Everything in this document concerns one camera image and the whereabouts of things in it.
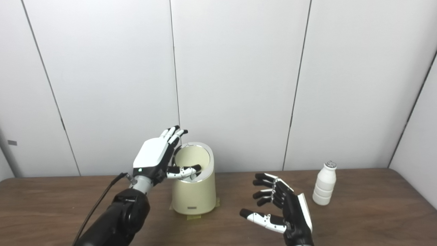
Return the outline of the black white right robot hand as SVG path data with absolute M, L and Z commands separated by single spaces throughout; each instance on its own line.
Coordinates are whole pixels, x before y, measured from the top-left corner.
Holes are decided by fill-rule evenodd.
M 263 228 L 281 233 L 287 246 L 313 246 L 312 220 L 304 193 L 296 194 L 281 178 L 256 173 L 254 186 L 265 186 L 253 194 L 257 206 L 272 203 L 282 211 L 282 216 L 241 209 L 239 215 Z

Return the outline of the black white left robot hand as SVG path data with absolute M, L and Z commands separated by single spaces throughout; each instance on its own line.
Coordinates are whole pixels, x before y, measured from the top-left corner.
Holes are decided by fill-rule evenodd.
M 156 186 L 166 178 L 180 179 L 199 173 L 202 169 L 200 164 L 182 167 L 171 165 L 179 140 L 187 133 L 188 130 L 176 125 L 164 130 L 159 137 L 145 141 L 133 162 L 133 176 L 150 179 L 152 185 Z

